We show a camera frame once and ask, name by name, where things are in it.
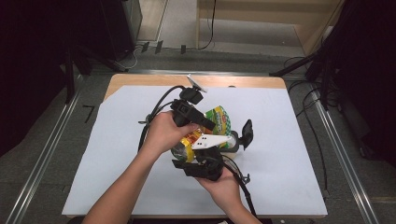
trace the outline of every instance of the hand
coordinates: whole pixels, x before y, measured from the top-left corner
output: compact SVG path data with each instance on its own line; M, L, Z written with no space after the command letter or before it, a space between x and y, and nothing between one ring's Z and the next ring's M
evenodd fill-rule
M225 167L222 175L217 181L211 181L204 178L195 178L212 196L213 201L227 215L233 209L238 209L242 205L239 193L239 185L233 177L233 174Z
M155 150L158 155L174 147L180 139L199 127L198 124L190 123L183 127L177 127L173 121L172 111L162 112L155 116L150 123L148 134L142 148Z

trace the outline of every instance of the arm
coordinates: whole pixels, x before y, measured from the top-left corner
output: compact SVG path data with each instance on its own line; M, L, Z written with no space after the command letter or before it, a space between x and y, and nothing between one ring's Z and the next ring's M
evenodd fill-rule
M196 124L178 128L171 112L157 115L150 123L146 141L134 160L93 205L83 223L126 223L154 162L184 135L197 128Z
M261 223L242 205L239 185L229 170L223 168L223 173L217 181L196 179L233 223Z

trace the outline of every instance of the metal rail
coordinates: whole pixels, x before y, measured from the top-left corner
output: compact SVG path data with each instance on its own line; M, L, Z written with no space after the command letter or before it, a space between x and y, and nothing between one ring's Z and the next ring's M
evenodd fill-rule
M313 92L314 100L318 99L319 98L318 96L319 96L318 91L314 91ZM363 217L364 222L367 224L379 223L374 208L372 207L372 204L370 202L370 199L367 196L367 193L361 181L359 180L358 175L356 174L355 168L353 167L352 162L349 159L349 156L347 155L347 151L344 148L344 145L341 141L341 138L337 130L335 129L329 111L326 111L319 102L316 102L316 107L323 121L323 125L326 128L327 134L330 137L335 154L337 155L341 168L344 171L344 175L346 176L346 181L349 184L349 187L355 198L356 204L361 210L361 216Z
M15 205L8 216L6 221L7 224L21 223L28 206L35 195L35 191L37 190L38 185L40 184L40 181L47 169L50 158L52 157L52 154L58 145L59 139L64 132L67 121L69 121L69 118L76 106L84 82L85 78L82 75L79 75L77 78L78 89L76 90L76 93L70 103L64 106L61 116L58 118L46 145L44 146L40 156L37 159L37 162L35 163L35 167L26 180L19 197L15 202Z

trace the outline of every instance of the white tabletop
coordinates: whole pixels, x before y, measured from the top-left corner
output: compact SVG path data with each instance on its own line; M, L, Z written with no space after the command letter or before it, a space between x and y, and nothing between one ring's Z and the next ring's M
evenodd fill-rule
M137 152L143 125L170 87L124 86L104 101L78 167L63 214L86 215ZM165 103L178 99L171 93ZM250 174L247 184L259 217L324 217L323 202L304 140L285 89L208 88L196 108L222 105L232 129L252 120L254 139L235 162ZM224 217L210 195L172 163L170 152L154 164L136 203L136 217Z

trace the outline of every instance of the wooden table edge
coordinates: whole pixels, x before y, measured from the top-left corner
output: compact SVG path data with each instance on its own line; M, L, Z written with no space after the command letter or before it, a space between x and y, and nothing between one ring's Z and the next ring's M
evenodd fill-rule
M281 77L236 77L236 76L192 76L205 87L229 87L240 88L272 88L286 89L285 81ZM115 74L106 91L105 99L116 92L122 86L190 86L185 75L135 75Z

